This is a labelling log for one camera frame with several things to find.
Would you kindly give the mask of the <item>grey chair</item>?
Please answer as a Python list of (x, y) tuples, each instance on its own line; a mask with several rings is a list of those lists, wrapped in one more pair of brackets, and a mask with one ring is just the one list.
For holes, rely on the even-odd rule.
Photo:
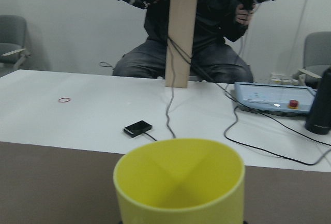
[(13, 70), (31, 56), (25, 47), (27, 22), (16, 15), (1, 15), (1, 64), (12, 65)]
[(322, 74), (330, 67), (330, 31), (309, 34), (304, 43), (303, 67), (299, 78), (306, 86), (318, 88)]

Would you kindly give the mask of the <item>seated operator in black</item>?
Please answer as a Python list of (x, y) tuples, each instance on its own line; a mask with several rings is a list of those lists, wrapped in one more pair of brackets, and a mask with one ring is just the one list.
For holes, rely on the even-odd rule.
[(248, 29), (255, 4), (272, 0), (120, 0), (146, 10), (147, 40), (123, 55), (113, 75), (252, 82), (250, 67), (226, 44)]

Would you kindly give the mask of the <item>blue teach pendant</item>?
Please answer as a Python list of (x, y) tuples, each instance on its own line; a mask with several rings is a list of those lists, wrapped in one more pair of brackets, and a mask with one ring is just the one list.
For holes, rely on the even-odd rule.
[(279, 116), (307, 115), (316, 92), (307, 86), (236, 82), (234, 92), (242, 110)]

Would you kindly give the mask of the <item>yellow plastic cup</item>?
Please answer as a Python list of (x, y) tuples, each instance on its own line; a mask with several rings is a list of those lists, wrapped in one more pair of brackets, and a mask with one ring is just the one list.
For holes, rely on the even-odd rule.
[(245, 165), (231, 147), (171, 139), (124, 155), (113, 173), (123, 223), (243, 223)]

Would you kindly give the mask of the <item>grey chair left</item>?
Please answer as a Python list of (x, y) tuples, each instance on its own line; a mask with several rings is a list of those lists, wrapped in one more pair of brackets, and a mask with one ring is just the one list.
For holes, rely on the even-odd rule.
[(12, 65), (13, 70), (31, 56), (25, 47), (27, 22), (16, 15), (1, 15), (1, 64)]

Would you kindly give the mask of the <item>cardboard covered post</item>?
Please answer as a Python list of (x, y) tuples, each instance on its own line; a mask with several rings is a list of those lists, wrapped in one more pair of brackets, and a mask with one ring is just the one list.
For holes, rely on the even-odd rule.
[(190, 75), (197, 0), (170, 0), (166, 87), (186, 88)]

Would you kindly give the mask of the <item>grey chair right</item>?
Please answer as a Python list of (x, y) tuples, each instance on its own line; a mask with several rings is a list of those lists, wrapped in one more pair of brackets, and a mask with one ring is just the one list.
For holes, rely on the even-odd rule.
[(330, 67), (330, 31), (309, 34), (304, 43), (303, 67), (299, 78), (306, 86), (318, 88), (322, 74)]

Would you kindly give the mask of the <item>black water bottle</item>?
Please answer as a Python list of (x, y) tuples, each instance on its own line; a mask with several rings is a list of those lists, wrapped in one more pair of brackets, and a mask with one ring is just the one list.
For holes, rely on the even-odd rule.
[(322, 75), (305, 128), (318, 135), (326, 135), (330, 131), (330, 68)]

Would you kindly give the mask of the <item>small black device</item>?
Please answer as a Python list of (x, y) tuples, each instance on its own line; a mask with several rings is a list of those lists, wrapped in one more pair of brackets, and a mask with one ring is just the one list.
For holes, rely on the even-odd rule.
[(123, 128), (123, 132), (134, 138), (152, 129), (152, 125), (141, 120)]

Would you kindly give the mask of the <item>red rubber band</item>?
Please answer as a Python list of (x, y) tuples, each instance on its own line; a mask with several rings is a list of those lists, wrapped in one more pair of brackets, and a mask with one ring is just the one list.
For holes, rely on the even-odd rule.
[(59, 103), (68, 103), (71, 101), (70, 97), (63, 97), (58, 100)]

